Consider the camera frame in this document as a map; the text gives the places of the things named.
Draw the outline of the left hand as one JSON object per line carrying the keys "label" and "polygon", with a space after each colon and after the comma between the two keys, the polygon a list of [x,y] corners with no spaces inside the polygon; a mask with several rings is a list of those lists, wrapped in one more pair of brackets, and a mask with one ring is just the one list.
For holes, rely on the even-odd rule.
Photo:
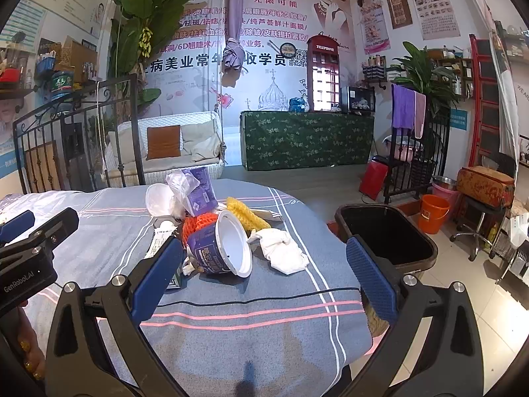
{"label": "left hand", "polygon": [[32,328],[28,316],[25,314],[24,308],[26,306],[28,306],[27,300],[17,307],[19,315],[17,340],[24,352],[25,369],[35,380],[43,381],[46,374],[46,360],[44,353],[39,347],[37,334]]}

